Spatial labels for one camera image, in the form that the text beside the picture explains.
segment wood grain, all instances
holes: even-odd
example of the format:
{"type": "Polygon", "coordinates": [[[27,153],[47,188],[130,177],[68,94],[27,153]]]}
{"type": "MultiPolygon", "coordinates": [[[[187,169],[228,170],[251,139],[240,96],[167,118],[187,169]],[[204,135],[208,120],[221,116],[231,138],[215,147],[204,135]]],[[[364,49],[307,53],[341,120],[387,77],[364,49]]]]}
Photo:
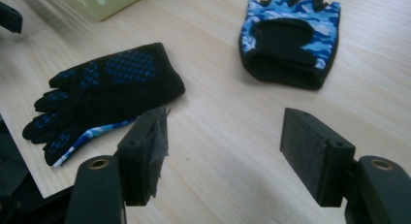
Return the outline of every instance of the wood grain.
{"type": "Polygon", "coordinates": [[[59,0],[1,0],[24,16],[0,29],[0,113],[42,194],[74,183],[83,161],[113,154],[131,126],[101,136],[61,168],[21,136],[48,80],[87,60],[154,42],[186,93],[168,104],[170,156],[158,196],[129,223],[345,223],[320,208],[279,152],[284,109],[311,112],[357,147],[411,174],[411,0],[341,3],[339,46],[324,87],[254,80],[237,48],[247,0],[141,0],[102,22],[59,0]]]}

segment glove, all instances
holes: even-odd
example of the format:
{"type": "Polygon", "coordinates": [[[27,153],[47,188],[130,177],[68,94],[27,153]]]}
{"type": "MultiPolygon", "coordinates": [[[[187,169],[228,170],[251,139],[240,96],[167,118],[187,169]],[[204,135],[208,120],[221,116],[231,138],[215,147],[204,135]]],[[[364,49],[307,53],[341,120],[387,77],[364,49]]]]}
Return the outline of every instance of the glove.
{"type": "Polygon", "coordinates": [[[249,0],[239,37],[243,67],[257,80],[319,89],[338,44],[339,3],[249,0]]]}
{"type": "Polygon", "coordinates": [[[46,162],[60,166],[74,150],[134,121],[185,91],[161,43],[104,56],[59,73],[35,103],[23,130],[33,144],[46,143],[46,162]]]}

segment black fabric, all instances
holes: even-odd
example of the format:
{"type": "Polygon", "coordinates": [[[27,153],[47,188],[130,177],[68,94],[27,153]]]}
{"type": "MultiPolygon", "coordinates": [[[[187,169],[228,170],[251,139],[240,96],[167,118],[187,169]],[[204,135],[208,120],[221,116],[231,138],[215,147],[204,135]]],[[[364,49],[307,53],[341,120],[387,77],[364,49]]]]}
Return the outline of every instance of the black fabric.
{"type": "Polygon", "coordinates": [[[23,130],[34,144],[47,143],[53,165],[87,130],[136,118],[184,93],[161,43],[104,56],[59,73],[35,103],[45,112],[23,130]]]}
{"type": "Polygon", "coordinates": [[[312,27],[305,21],[294,18],[262,21],[253,31],[257,49],[255,54],[244,57],[243,62],[257,80],[302,88],[317,88],[323,83],[323,76],[314,68],[316,58],[301,49],[313,35],[312,27]]]}

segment glove finger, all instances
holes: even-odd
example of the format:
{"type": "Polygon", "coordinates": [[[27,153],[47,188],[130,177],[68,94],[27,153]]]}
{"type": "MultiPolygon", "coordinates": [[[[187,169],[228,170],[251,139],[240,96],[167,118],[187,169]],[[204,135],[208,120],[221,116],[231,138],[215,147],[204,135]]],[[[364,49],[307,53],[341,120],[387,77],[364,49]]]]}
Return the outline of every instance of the glove finger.
{"type": "Polygon", "coordinates": [[[33,119],[23,129],[23,138],[26,140],[35,140],[42,138],[54,128],[54,123],[57,119],[56,113],[44,113],[33,119]]]}
{"type": "Polygon", "coordinates": [[[75,70],[75,68],[70,68],[68,70],[62,71],[53,78],[51,78],[48,84],[50,87],[53,88],[65,87],[70,83],[70,81],[73,79],[73,77],[76,76],[77,73],[78,72],[75,70]]]}
{"type": "Polygon", "coordinates": [[[49,112],[58,109],[69,99],[69,93],[63,89],[55,89],[45,93],[42,98],[34,103],[37,112],[49,112]]]}
{"type": "Polygon", "coordinates": [[[69,86],[87,86],[98,82],[100,78],[95,72],[99,69],[99,63],[106,60],[106,57],[102,57],[93,61],[82,63],[76,67],[58,73],[55,77],[51,78],[48,82],[50,87],[61,87],[69,89],[69,86]]]}
{"type": "Polygon", "coordinates": [[[94,127],[88,130],[80,127],[62,131],[44,147],[46,162],[50,166],[58,167],[63,164],[76,149],[88,143],[91,139],[113,129],[128,125],[135,120],[135,118],[132,118],[126,121],[94,127]]]}
{"type": "Polygon", "coordinates": [[[53,134],[53,132],[55,131],[50,131],[47,132],[45,134],[43,134],[42,136],[38,136],[34,139],[31,140],[32,144],[46,144],[48,143],[51,139],[53,139],[52,136],[54,136],[55,134],[53,134]]]}

